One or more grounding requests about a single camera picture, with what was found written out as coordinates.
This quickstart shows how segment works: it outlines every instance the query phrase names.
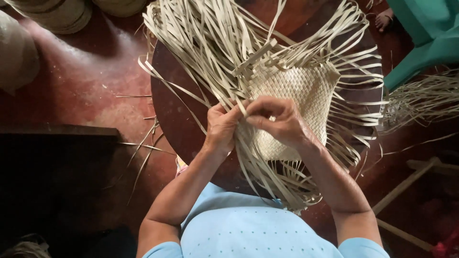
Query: foot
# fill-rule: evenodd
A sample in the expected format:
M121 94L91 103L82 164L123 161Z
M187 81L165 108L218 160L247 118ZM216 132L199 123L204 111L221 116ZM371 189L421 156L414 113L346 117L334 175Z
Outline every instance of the foot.
M376 16L376 28L379 30L379 32L384 32L384 29L386 29L389 24L392 24L393 19L394 12L391 8L389 8Z

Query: blue dotted shirt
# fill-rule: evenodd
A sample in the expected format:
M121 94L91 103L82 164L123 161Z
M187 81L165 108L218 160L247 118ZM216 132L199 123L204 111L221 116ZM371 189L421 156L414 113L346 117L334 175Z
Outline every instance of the blue dotted shirt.
M267 199L224 192L209 184L182 224L180 245L165 242L144 258L389 258L365 238L338 248L318 236L294 213Z

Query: red concrete floor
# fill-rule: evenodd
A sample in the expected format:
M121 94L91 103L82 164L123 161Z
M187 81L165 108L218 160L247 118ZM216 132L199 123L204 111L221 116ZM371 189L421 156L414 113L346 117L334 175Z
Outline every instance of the red concrete floor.
M383 2L375 5L371 12L379 13L387 8ZM155 115L150 98L116 98L117 95L149 95L150 78L137 64L139 55L147 52L146 40L139 31L140 15L130 18L115 18L102 14L94 8L93 17L82 31L66 36L56 36L34 22L22 18L11 8L3 9L12 15L32 34L40 52L41 69L37 78L9 96L0 92L1 124L54 123L78 124L118 128L126 142L140 142L153 125L145 117ZM372 33L376 42L388 41L394 45L383 56L383 73L390 71L412 47L400 26L394 26L385 34ZM455 132L457 120L433 124L428 128L418 125L400 129L394 134L381 137L371 143L365 168L379 159L379 142L384 152L398 151L407 146ZM413 171L406 167L408 159L427 160L440 150L457 150L458 137L420 145L384 156L371 170L357 179L371 205L375 205L391 189ZM162 138L159 148L173 152L167 140ZM129 150L133 147L121 146ZM72 230L90 233L127 224L136 235L143 216L161 189L175 176L175 156L154 151L146 169L140 175L136 191L127 205L138 169L146 156L142 149L129 169L125 169L130 158L121 152L110 165L108 176L100 187L112 188L79 196L75 207L60 217L60 223ZM454 205L447 206L442 198L429 192L429 184L435 180L420 180L397 198L378 217L431 244L436 244L448 235L448 228L457 222ZM336 231L330 209L321 202L302 212L302 218L319 235L336 242ZM430 254L381 230L385 241L393 250L394 257L430 257Z

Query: woman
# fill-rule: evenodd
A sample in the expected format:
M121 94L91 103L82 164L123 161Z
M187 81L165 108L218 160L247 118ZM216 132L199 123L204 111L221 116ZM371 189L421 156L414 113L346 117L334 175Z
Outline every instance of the woman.
M276 202L225 192L209 182L233 150L234 131L244 119L238 106L226 112L218 104L207 114L201 151L159 193L145 216L137 258L388 258L365 196L303 122L295 103L262 96L245 106L248 123L298 151L331 207L339 247Z

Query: round wooden table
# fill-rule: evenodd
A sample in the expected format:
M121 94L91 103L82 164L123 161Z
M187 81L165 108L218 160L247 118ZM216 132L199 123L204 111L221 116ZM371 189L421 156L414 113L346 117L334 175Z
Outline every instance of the round wooden table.
M313 35L330 19L340 2L340 0L319 0L310 4L304 0L289 0L278 19L276 29L284 35L288 35L294 41L304 40ZM277 3L264 0L247 0L240 4L267 24L270 24L277 8ZM334 40L333 44L339 44L348 37L349 35L341 35ZM356 53L374 46L375 42L367 30L360 42L346 54ZM377 61L365 59L359 65L375 62ZM152 65L166 81L175 83L196 95L201 94L198 86L161 42L156 44ZM381 74L381 68L373 68L371 72ZM176 93L194 112L202 125L206 126L208 109L186 93L180 90L176 90ZM210 92L206 91L205 93L211 104L218 103ZM341 90L339 93L342 97L351 101L380 101L382 97L382 89L366 91ZM151 78L151 94L155 112L164 135L176 153L185 163L189 164L201 149L205 135L180 99L160 80L153 77ZM361 112L366 113L378 112L380 106L354 106L351 108L359 109ZM362 134L371 135L372 133L371 128L360 128L350 124L343 125ZM359 141L349 139L349 143L358 152L364 149L364 145ZM212 178L212 182L227 191L255 194L241 173L235 151L220 166ZM267 192L261 192L262 196L268 196Z

